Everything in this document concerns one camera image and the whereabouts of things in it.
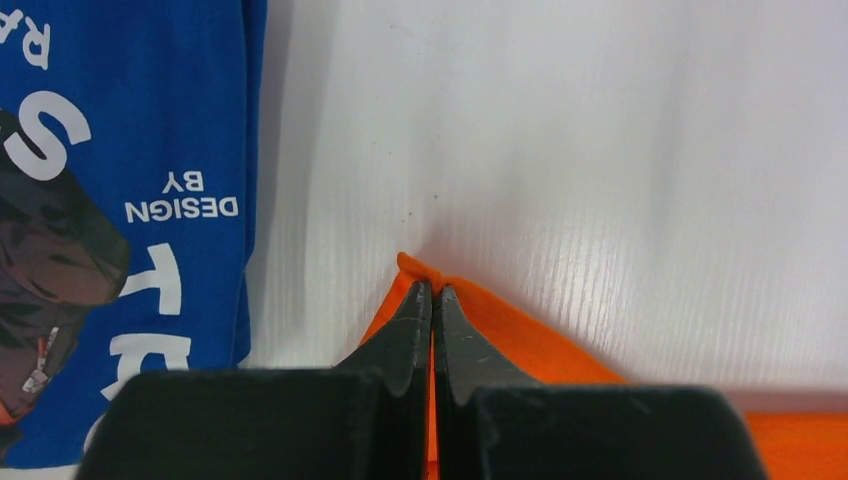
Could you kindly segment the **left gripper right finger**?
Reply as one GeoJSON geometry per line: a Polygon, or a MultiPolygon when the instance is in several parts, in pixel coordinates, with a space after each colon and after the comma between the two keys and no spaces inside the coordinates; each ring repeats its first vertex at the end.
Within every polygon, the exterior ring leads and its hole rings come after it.
{"type": "Polygon", "coordinates": [[[763,479],[729,401],[704,387],[544,384],[446,287],[433,310],[444,479],[763,479]]]}

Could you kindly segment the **orange t-shirt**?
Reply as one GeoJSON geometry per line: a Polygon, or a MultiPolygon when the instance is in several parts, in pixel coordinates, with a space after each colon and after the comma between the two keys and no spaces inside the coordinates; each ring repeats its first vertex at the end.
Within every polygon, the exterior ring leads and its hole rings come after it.
{"type": "MultiPolygon", "coordinates": [[[[369,340],[400,307],[415,281],[434,292],[452,286],[470,323],[506,358],[531,376],[552,384],[626,384],[628,378],[576,342],[539,322],[485,288],[446,276],[406,253],[399,272],[363,335],[369,340]]],[[[744,414],[749,433],[771,479],[844,479],[847,476],[847,415],[844,412],[744,414]]]]}

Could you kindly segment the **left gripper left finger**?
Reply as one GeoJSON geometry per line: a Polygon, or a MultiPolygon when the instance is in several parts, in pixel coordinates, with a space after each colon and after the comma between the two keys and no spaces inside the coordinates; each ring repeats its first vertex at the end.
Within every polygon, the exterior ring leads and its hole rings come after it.
{"type": "Polygon", "coordinates": [[[431,289],[332,368],[156,371],[129,380],[80,479],[422,479],[431,289]]]}

